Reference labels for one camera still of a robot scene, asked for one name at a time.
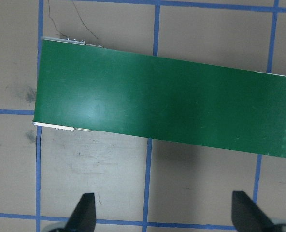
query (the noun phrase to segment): green rectangular table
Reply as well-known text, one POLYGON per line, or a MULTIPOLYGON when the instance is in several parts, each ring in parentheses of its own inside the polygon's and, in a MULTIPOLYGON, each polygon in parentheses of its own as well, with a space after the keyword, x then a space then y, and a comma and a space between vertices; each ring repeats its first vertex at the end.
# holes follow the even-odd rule
POLYGON ((69 42, 43 39, 36 125, 286 157, 286 76, 69 42))

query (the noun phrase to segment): green surface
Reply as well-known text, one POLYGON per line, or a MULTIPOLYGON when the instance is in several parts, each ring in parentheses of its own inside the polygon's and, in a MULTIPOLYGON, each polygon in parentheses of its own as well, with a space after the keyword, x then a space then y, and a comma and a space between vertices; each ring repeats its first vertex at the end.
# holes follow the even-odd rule
POLYGON ((34 121, 286 157, 286 77, 43 40, 34 121))

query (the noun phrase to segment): black object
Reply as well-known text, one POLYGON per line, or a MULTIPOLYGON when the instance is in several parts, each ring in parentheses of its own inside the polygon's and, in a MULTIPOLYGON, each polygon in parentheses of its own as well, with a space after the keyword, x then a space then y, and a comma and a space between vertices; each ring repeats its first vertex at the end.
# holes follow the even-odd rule
POLYGON ((274 224, 243 191, 232 193, 231 213, 238 232, 286 232, 286 224, 274 224))
POLYGON ((84 193, 65 228, 57 228, 49 232, 93 232, 95 227, 95 194, 84 193))

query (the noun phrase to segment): green panel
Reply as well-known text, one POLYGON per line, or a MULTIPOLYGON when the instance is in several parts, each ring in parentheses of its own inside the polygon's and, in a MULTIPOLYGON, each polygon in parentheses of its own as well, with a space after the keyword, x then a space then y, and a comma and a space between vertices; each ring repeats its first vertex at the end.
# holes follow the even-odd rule
POLYGON ((34 121, 286 157, 286 77, 43 40, 34 121))

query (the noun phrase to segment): gray floor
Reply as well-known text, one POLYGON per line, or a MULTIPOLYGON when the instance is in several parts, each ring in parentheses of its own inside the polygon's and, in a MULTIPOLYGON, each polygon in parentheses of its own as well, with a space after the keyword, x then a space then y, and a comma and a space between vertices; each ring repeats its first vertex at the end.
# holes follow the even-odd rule
POLYGON ((273 14, 277 0, 190 2, 0 1, 0 109, 9 110, 0 110, 0 231, 64 223, 84 192, 96 194, 97 232, 232 230, 231 192, 240 189, 268 216, 286 219, 284 158, 153 140, 146 172, 146 138, 42 128, 36 159, 31 121, 41 33, 286 75, 286 12, 273 14))

